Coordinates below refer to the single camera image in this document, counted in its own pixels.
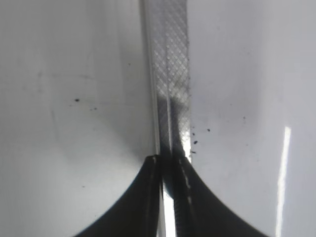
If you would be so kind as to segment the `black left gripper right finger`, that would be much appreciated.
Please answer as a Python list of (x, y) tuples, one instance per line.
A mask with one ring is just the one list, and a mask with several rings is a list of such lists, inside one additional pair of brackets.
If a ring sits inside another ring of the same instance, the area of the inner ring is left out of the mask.
[(226, 207), (200, 179), (186, 157), (172, 158), (178, 237), (265, 237)]

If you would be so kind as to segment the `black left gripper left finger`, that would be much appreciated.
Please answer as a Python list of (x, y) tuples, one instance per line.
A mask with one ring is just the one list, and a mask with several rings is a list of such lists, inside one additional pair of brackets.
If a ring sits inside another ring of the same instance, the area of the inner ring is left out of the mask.
[(148, 156), (124, 194), (78, 237), (155, 237), (157, 235), (161, 158)]

